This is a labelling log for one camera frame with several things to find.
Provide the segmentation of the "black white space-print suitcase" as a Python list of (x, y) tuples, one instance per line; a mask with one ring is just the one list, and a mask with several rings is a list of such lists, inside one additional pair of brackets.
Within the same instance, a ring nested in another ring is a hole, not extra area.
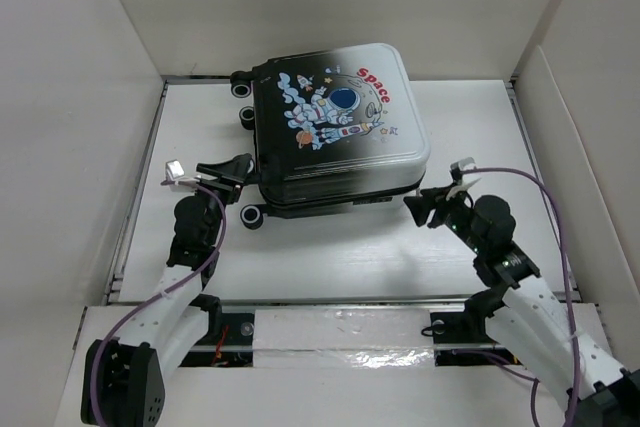
[(385, 204), (420, 187), (431, 153), (399, 51), (385, 43), (277, 57), (230, 76), (239, 117), (252, 131), (266, 217), (327, 215)]

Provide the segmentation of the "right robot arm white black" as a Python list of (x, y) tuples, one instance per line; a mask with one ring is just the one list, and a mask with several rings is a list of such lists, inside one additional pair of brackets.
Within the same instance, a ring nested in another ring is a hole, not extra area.
[(509, 204), (452, 186), (404, 199), (415, 224), (445, 226), (475, 255), (485, 290), (465, 302), (462, 328), (514, 354), (564, 409), (572, 426), (636, 426), (639, 374), (624, 367), (580, 329), (536, 264), (515, 243)]

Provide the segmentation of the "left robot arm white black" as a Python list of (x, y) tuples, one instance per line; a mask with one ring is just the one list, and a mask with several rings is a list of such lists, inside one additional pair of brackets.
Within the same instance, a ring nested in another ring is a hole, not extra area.
[(87, 351), (80, 417), (88, 426), (155, 426), (165, 383), (197, 343), (222, 334), (220, 300), (205, 292), (227, 229), (226, 209), (251, 181), (254, 160), (237, 155), (200, 164), (186, 176), (177, 161), (164, 185), (185, 192), (174, 207), (166, 266), (151, 297), (121, 318)]

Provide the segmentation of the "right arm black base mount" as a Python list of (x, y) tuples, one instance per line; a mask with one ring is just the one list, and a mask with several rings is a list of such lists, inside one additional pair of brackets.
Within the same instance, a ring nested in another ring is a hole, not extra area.
[(517, 357), (486, 335), (464, 312), (432, 312), (421, 330), (435, 347), (438, 367), (516, 366)]

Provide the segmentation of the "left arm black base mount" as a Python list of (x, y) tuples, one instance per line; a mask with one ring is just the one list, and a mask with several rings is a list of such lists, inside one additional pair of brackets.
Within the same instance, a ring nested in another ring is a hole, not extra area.
[(198, 341), (180, 366), (185, 368), (243, 368), (253, 365), (255, 315), (223, 312), (212, 334)]

